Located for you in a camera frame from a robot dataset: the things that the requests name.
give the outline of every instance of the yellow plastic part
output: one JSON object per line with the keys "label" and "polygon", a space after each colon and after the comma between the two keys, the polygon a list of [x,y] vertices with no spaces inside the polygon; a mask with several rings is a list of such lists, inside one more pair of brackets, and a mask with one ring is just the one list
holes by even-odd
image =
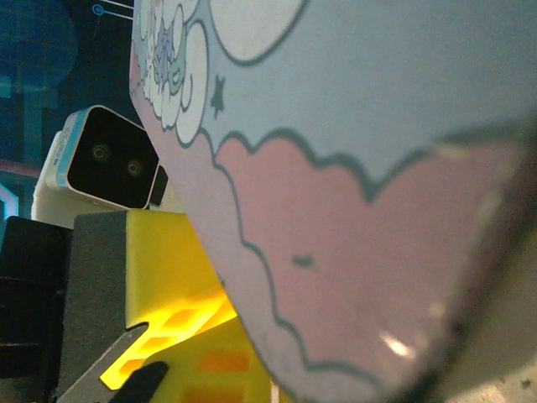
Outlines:
{"label": "yellow plastic part", "polygon": [[126,327],[149,327],[101,376],[112,390],[147,357],[237,316],[186,215],[131,210],[126,229]]}
{"label": "yellow plastic part", "polygon": [[270,403],[269,374],[238,318],[156,353],[146,364],[157,361],[169,371],[151,403]]}

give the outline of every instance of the dark background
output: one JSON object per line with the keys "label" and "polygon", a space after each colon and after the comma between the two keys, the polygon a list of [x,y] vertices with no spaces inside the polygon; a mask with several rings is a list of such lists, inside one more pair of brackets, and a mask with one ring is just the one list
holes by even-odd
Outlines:
{"label": "dark background", "polygon": [[0,186],[22,217],[69,114],[101,104],[139,123],[128,95],[132,21],[98,17],[94,4],[133,15],[102,0],[0,0]]}

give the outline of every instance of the white camera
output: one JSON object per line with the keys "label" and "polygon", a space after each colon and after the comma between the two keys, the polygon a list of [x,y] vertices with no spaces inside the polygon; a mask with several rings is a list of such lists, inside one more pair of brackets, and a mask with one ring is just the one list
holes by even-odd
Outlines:
{"label": "white camera", "polygon": [[131,208],[182,212],[147,133],[100,105],[72,113],[44,162],[32,218],[73,228],[78,215]]}

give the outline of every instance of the camera lens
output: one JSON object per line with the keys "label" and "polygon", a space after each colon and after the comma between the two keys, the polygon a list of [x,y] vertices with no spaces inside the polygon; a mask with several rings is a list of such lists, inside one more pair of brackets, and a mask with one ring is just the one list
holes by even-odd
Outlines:
{"label": "camera lens", "polygon": [[105,162],[110,158],[110,148],[106,144],[97,144],[93,146],[91,154],[95,161]]}
{"label": "camera lens", "polygon": [[138,178],[140,175],[142,175],[142,164],[138,160],[132,160],[129,161],[127,165],[127,172],[130,176],[133,178]]}

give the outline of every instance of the black camera face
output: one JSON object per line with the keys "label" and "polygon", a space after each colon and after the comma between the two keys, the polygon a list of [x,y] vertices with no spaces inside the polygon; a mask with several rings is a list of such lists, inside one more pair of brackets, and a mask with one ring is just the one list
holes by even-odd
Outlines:
{"label": "black camera face", "polygon": [[128,208],[144,208],[159,158],[147,133],[115,113],[93,108],[67,179],[77,191]]}

